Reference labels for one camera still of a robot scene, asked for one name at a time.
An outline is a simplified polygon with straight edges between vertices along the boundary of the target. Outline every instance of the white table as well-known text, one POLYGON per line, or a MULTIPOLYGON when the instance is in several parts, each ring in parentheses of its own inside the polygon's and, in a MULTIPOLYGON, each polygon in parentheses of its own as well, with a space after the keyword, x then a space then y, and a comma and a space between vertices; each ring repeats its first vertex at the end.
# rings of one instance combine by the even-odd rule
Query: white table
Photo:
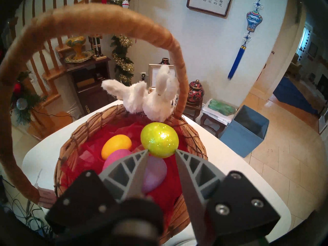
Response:
MULTIPOLYGON (((26 154, 22 165, 22 170, 30 182, 34 185, 38 174, 40 174, 38 179, 39 187, 53 189, 53 174, 59 157, 59 150, 70 138, 71 133, 95 113, 122 103, 122 101, 117 100, 95 112, 92 112, 58 130, 34 146, 26 154)), ((287 233, 291 224, 290 212, 271 186, 249 164, 219 139, 189 118, 184 118, 195 128, 195 130, 198 131, 200 139, 206 148, 208 160, 225 174, 228 174, 231 170, 242 172, 279 213, 281 218, 272 232, 266 236, 267 240, 271 242, 287 233)), ((175 245, 183 240, 192 238, 194 238, 194 234, 191 224, 189 224, 181 233, 168 240, 165 245, 175 245)))

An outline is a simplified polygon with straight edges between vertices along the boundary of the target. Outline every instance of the pink egg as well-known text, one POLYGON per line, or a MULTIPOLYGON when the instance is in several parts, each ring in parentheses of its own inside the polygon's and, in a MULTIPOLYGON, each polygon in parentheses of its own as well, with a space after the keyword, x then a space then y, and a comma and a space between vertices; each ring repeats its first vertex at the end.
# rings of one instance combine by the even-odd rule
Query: pink egg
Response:
POLYGON ((165 179, 167 173, 166 163, 161 158, 148 157, 148 163, 144 174, 142 193, 146 194, 157 188, 165 179))
POLYGON ((103 171, 111 164, 113 164, 115 161, 124 158, 126 156, 129 156, 130 154, 132 154, 132 152, 130 152, 127 149, 119 149, 114 151, 111 155, 108 156, 108 158, 106 159, 104 166, 103 166, 103 171))

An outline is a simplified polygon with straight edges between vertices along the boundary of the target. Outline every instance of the white plush bunny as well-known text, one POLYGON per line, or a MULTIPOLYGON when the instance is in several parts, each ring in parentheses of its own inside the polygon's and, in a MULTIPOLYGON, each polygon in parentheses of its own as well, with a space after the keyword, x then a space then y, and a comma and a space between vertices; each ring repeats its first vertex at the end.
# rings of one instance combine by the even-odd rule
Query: white plush bunny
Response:
POLYGON ((101 87, 117 99, 123 100, 123 105, 128 112, 132 114, 142 112, 144 96, 148 95, 146 82, 140 81, 131 86, 125 86, 119 81, 110 79, 104 80, 101 87))
POLYGON ((143 111, 152 121, 164 122, 175 108, 178 79, 169 75, 168 65, 162 65, 156 76, 156 90, 144 97, 143 111))

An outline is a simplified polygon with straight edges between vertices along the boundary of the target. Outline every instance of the basket handle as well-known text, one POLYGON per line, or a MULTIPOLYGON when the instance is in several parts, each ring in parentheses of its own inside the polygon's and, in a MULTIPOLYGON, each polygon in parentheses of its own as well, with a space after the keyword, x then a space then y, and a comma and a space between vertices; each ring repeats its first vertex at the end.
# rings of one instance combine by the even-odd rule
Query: basket handle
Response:
POLYGON ((151 19, 120 6, 93 3, 67 6, 33 18, 14 40, 0 65, 0 162, 14 186, 34 203, 39 202, 39 192, 17 166, 12 152, 9 116, 12 90, 23 65, 42 49, 46 40, 74 33, 124 34, 168 50, 180 87, 176 118, 182 116, 187 103, 189 85, 180 44, 166 28, 151 19))

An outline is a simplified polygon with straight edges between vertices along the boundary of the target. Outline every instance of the red fabric lining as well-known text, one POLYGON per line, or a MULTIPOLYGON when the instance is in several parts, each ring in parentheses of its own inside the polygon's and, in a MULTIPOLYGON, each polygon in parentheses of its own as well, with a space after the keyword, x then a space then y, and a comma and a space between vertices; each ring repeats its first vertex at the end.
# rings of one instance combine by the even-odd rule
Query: red fabric lining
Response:
MULTIPOLYGON (((61 178, 61 185, 69 187, 72 182, 86 170, 94 170, 100 174, 104 165, 101 158, 101 149, 104 144, 113 136, 127 135, 132 141, 133 151, 141 145, 140 134, 144 126, 152 121, 146 117, 130 114, 115 124, 106 124, 101 130, 96 132, 78 150, 78 155, 70 155, 68 160, 61 166, 61 170, 66 174, 61 178)), ((187 152, 187 144, 179 128, 175 128, 179 137, 178 149, 187 152)), ((167 174, 164 181, 147 195, 151 195, 154 202, 160 206, 164 213, 165 229, 168 227, 175 201, 182 194, 176 158, 174 155, 164 159, 167 166, 167 174)))

